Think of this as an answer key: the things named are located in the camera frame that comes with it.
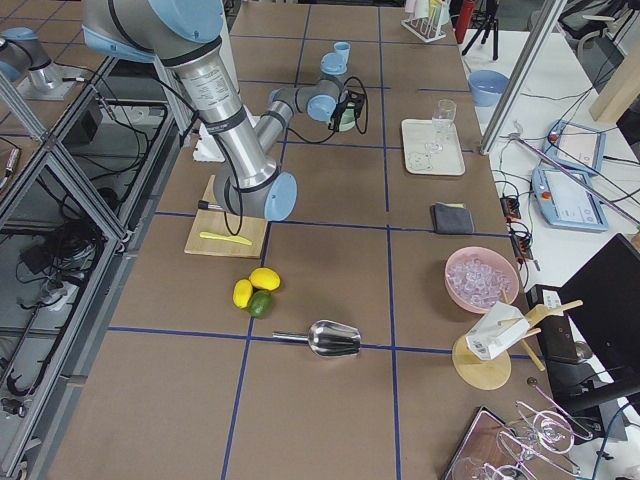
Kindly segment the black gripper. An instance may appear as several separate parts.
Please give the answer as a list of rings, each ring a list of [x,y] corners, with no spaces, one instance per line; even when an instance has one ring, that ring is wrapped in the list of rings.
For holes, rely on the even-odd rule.
[[[356,126],[358,124],[359,118],[361,116],[362,110],[366,105],[366,95],[364,93],[356,92],[353,90],[348,90],[344,99],[337,104],[332,117],[331,117],[331,127],[333,128],[333,119],[334,115],[337,111],[343,111],[347,106],[352,106],[356,109]]]

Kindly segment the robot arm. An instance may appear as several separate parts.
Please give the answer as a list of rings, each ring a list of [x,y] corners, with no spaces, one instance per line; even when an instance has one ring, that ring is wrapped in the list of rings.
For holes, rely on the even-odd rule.
[[[160,61],[177,75],[224,158],[213,186],[222,210],[282,221],[294,209],[297,182],[268,152],[297,113],[338,126],[347,104],[350,46],[338,42],[322,58],[316,84],[274,91],[252,123],[220,55],[223,17],[219,1],[87,1],[83,30],[94,50]]]

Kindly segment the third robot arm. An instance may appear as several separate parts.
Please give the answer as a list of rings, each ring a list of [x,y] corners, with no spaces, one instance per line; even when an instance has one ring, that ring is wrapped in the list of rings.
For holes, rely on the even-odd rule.
[[[65,67],[52,60],[38,35],[27,27],[1,32],[1,73],[27,100],[62,101],[85,70]]]

